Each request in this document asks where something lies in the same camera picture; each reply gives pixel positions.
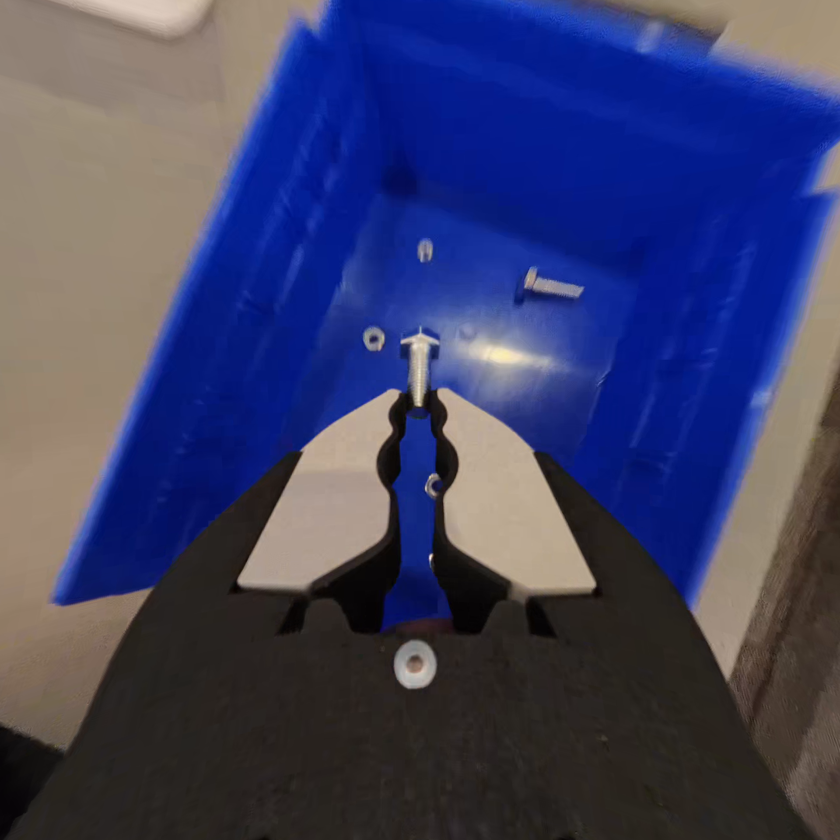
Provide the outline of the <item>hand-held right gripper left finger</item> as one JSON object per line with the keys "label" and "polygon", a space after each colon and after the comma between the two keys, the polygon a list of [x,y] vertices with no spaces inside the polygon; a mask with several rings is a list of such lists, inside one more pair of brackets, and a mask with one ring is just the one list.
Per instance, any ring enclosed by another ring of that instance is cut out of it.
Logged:
{"label": "hand-held right gripper left finger", "polygon": [[332,599],[350,621],[383,619],[401,568],[394,483],[407,404],[407,394],[387,390],[305,445],[239,589]]}

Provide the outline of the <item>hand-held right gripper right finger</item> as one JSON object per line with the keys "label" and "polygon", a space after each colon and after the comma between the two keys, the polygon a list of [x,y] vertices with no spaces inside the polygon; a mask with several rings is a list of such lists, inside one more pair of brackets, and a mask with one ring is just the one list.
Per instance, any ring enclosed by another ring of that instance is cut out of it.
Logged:
{"label": "hand-held right gripper right finger", "polygon": [[500,602],[589,597],[597,583],[536,451],[450,389],[428,397],[442,481],[433,570],[455,621],[486,621]]}

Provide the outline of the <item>blue plastic bin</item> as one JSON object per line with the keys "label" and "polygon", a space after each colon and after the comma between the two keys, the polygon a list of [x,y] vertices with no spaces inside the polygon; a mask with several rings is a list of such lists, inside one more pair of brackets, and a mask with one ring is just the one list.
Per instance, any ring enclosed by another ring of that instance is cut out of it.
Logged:
{"label": "blue plastic bin", "polygon": [[[155,585],[283,455],[404,387],[423,326],[434,385],[551,455],[693,606],[833,210],[838,85],[643,30],[563,2],[294,27],[52,601]],[[582,297],[517,305],[532,266]]]}

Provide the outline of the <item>grey desk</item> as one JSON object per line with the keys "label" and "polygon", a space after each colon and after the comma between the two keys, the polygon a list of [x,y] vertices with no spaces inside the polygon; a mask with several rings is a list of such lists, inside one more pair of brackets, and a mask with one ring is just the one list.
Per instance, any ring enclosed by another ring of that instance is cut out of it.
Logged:
{"label": "grey desk", "polygon": [[65,747],[144,593],[49,603],[228,158],[293,18],[148,37],[2,2],[2,722]]}

